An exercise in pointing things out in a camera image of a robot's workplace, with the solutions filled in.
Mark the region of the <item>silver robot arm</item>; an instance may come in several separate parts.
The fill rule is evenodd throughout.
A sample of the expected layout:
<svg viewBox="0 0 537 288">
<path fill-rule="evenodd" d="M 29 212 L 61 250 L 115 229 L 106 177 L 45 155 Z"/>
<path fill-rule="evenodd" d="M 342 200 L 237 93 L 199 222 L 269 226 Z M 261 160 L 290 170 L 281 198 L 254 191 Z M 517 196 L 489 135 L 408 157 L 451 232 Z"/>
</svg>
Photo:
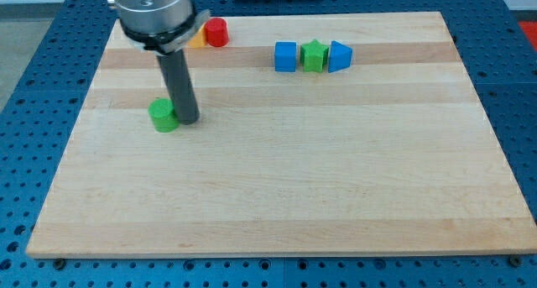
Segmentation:
<svg viewBox="0 0 537 288">
<path fill-rule="evenodd" d="M 211 12 L 191 0 L 107 0 L 125 35 L 142 50 L 170 55 L 196 36 Z"/>
</svg>

